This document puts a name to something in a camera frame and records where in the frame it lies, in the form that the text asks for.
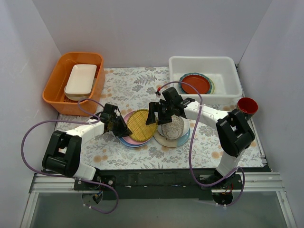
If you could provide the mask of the olive green plate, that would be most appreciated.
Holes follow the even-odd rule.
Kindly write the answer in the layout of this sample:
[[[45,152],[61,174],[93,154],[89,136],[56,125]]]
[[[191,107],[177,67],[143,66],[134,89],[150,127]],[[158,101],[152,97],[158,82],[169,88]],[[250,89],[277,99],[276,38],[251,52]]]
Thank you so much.
[[[146,125],[149,111],[140,109],[131,114],[127,120],[127,127],[131,130],[130,137],[138,142],[144,142],[152,138],[157,130],[157,122]]]

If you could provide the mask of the cream and green plate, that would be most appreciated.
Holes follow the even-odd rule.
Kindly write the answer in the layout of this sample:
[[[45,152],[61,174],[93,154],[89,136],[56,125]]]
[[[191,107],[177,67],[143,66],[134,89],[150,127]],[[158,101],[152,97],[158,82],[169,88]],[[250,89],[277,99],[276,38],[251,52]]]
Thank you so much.
[[[210,81],[211,81],[211,85],[212,85],[212,89],[211,89],[210,94],[214,94],[214,92],[215,92],[215,84],[214,84],[214,82],[213,82],[212,79]]]

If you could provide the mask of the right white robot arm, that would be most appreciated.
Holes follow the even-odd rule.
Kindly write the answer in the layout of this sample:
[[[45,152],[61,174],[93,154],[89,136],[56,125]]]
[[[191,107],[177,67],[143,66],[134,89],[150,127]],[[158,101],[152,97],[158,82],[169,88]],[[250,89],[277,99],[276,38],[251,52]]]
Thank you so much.
[[[220,164],[216,168],[213,183],[201,183],[197,178],[194,181],[202,187],[217,185],[221,189],[232,183],[232,175],[238,170],[239,160],[255,139],[243,113],[221,111],[210,108],[193,98],[182,98],[174,87],[169,87],[162,93],[156,92],[163,98],[158,102],[149,103],[149,114],[146,125],[153,123],[167,124],[172,122],[173,115],[194,120],[197,124],[203,123],[217,130],[220,145],[224,151]]]

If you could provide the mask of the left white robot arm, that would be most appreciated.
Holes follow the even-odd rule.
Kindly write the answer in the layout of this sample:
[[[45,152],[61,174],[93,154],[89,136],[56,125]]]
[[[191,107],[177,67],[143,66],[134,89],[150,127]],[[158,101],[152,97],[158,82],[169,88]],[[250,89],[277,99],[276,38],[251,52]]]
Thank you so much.
[[[68,131],[54,131],[51,135],[42,167],[70,178],[81,178],[85,185],[96,190],[101,178],[97,168],[81,162],[81,149],[84,144],[104,133],[112,132],[116,137],[132,134],[117,106],[105,104],[103,111],[93,115],[84,125]]]

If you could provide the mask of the clear white plastic bin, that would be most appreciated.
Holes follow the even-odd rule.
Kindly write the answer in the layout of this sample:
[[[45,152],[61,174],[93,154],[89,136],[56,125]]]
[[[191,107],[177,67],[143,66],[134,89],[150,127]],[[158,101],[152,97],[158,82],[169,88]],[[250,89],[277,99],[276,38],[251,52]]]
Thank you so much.
[[[229,57],[182,57],[169,59],[170,81],[183,98],[200,101],[197,93],[185,94],[177,82],[188,73],[203,74],[215,84],[214,94],[202,94],[203,103],[207,105],[227,105],[243,94],[237,69],[233,59]]]

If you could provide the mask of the light blue plate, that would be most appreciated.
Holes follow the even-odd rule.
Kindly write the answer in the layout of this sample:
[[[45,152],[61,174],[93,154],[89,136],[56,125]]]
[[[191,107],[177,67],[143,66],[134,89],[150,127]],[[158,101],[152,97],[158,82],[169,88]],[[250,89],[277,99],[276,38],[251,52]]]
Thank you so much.
[[[128,144],[124,139],[122,139],[122,137],[119,138],[120,142],[127,146],[127,147],[131,147],[131,148],[137,148],[137,147],[141,147],[143,145],[145,145],[146,143],[142,144],[142,145],[131,145],[131,144]]]

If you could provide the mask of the pink plate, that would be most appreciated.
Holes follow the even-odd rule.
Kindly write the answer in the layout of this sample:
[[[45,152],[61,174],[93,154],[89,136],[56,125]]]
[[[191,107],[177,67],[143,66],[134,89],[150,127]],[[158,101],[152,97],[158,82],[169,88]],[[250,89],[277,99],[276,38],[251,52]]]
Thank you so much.
[[[131,115],[134,112],[135,111],[132,111],[124,117],[125,122],[127,122],[129,120],[129,118],[131,117]],[[148,139],[146,141],[141,142],[141,141],[136,141],[136,140],[132,139],[130,136],[122,137],[122,139],[124,139],[128,144],[131,144],[131,145],[142,145],[144,143],[147,143],[150,140],[150,139]]]

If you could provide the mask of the cream and blue plate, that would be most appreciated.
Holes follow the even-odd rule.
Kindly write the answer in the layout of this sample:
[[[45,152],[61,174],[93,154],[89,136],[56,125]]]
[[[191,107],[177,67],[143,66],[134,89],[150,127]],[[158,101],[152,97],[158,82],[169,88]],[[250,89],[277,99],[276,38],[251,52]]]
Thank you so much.
[[[190,130],[188,130],[182,137],[180,137],[176,140],[166,139],[159,132],[156,132],[154,134],[154,138],[159,144],[161,144],[162,146],[165,146],[165,147],[170,147],[170,148],[182,146],[183,144],[185,144],[188,141],[189,137],[190,137]]]

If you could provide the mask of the white fluted plate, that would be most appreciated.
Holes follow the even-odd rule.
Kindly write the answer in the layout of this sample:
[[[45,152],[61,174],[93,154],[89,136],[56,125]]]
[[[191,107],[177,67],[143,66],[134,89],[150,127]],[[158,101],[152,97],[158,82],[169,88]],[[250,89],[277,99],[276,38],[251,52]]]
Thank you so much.
[[[187,119],[184,119],[184,118],[182,118],[182,119],[184,121],[184,131],[183,131],[183,135],[184,135],[190,129],[190,123]],[[163,136],[163,134],[162,134],[162,124],[158,126],[157,131]]]

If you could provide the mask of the floral patterned table mat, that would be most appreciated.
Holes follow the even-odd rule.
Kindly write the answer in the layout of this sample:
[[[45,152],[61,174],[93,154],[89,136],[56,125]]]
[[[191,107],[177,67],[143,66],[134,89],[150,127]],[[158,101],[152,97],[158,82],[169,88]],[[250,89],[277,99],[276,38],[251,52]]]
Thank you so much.
[[[164,91],[169,87],[167,67],[108,68],[104,72],[100,103],[118,106],[122,115],[148,108],[149,102],[158,101],[157,88]],[[81,160],[102,170],[217,167],[224,153],[217,132],[191,121],[190,134],[195,139],[177,148],[162,146],[155,139],[131,148],[105,133],[82,147]]]

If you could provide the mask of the white rectangular dish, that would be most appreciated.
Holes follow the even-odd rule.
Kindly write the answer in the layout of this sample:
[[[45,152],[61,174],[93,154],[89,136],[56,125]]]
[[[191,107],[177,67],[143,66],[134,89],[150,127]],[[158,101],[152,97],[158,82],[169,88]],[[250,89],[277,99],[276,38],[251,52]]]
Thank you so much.
[[[77,64],[74,65],[70,73],[66,94],[86,95],[91,93],[97,65]]]

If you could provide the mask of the red and black mug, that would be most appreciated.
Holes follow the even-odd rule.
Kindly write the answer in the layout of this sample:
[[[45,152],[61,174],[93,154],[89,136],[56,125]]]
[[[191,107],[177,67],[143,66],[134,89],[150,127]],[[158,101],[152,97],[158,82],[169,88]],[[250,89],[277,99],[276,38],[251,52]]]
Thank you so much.
[[[237,109],[241,111],[247,121],[258,111],[258,104],[250,97],[242,97],[237,102]]]

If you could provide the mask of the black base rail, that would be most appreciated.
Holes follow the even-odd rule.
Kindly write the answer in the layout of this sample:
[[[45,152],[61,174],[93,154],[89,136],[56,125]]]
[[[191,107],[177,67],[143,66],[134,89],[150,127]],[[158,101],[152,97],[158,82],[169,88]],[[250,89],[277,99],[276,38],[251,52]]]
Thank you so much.
[[[97,173],[97,181],[113,187],[119,199],[201,199],[211,200],[212,190],[224,190],[231,186],[234,190],[242,188],[242,179],[235,174],[216,186],[201,187],[196,182],[206,184],[214,169],[160,170],[107,170]]]

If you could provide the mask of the aluminium frame rail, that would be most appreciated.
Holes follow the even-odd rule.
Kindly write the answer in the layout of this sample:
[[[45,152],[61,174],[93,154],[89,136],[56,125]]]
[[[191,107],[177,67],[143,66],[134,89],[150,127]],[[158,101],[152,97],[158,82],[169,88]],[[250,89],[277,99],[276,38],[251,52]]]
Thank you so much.
[[[278,172],[247,172],[245,174],[244,191],[273,192],[285,191],[285,185]],[[40,174],[34,175],[30,186],[30,193],[60,193],[72,192],[75,180],[65,177],[49,177]]]

